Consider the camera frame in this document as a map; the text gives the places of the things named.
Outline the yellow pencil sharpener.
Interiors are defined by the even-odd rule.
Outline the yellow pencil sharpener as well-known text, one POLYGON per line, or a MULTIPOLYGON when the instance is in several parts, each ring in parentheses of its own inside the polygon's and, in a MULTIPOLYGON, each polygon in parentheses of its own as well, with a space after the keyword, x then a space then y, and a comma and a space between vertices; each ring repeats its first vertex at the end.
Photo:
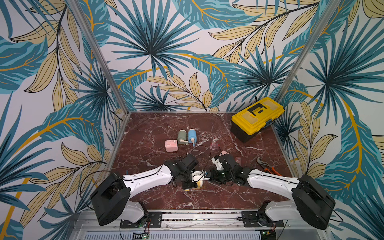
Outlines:
POLYGON ((198 181, 197 183, 198 183, 198 187, 196 189, 192 189, 192 190, 199 190, 199 189, 201 189, 203 187, 204 181, 198 181))

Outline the green pencil sharpener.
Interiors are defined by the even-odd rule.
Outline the green pencil sharpener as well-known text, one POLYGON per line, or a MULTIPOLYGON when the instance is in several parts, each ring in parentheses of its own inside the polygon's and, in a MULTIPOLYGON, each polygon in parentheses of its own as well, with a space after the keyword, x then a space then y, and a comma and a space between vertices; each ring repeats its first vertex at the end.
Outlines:
POLYGON ((188 145, 189 141, 188 141, 187 132, 185 130, 180 130, 178 132, 177 140, 179 145, 188 145))

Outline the blue pencil sharpener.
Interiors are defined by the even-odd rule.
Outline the blue pencil sharpener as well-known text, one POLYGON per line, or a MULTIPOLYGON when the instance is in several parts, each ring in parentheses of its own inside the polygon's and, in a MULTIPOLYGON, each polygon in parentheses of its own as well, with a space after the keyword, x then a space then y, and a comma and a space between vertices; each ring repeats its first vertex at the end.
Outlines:
POLYGON ((188 143, 195 147, 197 143, 197 132, 195 129, 189 129, 188 131, 188 143))

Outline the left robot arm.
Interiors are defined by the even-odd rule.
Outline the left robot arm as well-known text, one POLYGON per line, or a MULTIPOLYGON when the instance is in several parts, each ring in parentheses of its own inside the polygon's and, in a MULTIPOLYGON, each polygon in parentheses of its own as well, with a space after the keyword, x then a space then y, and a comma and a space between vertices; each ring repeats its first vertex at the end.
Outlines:
POLYGON ((195 181, 204 175, 196 171, 196 157, 189 154, 181 160, 165 161, 161 166, 138 174, 111 173, 94 190, 90 199, 100 226, 115 220, 138 223, 146 218, 143 204, 130 201, 134 196, 152 188, 180 181, 188 188, 197 186, 195 181))

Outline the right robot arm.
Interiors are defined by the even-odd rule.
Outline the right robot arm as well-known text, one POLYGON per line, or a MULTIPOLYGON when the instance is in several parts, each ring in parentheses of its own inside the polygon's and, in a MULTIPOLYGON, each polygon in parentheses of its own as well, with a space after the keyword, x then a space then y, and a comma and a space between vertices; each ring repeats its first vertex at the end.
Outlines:
POLYGON ((215 167, 204 173, 204 180, 217 184, 232 182, 287 198, 282 202, 265 201, 255 218, 259 225, 303 220, 316 229, 328 227, 336 202, 312 177, 290 178, 241 167, 228 153, 215 156, 212 162, 215 167))

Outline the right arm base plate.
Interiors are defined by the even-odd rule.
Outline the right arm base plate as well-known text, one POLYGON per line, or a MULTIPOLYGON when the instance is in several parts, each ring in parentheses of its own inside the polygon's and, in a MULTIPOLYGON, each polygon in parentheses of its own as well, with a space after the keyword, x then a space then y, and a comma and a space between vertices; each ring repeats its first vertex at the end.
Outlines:
POLYGON ((265 213, 258 211, 241 212, 241 222, 245 228, 280 228, 285 225, 284 221, 273 221, 265 213))

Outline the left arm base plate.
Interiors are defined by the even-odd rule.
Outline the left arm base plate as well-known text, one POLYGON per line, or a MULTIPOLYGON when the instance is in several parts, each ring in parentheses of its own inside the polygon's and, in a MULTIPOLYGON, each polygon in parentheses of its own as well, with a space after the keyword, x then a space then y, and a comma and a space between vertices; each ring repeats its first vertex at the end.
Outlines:
POLYGON ((159 229, 162 225, 162 212, 148 212, 139 219, 137 222, 130 222, 128 220, 123 220, 120 224, 122 229, 159 229))

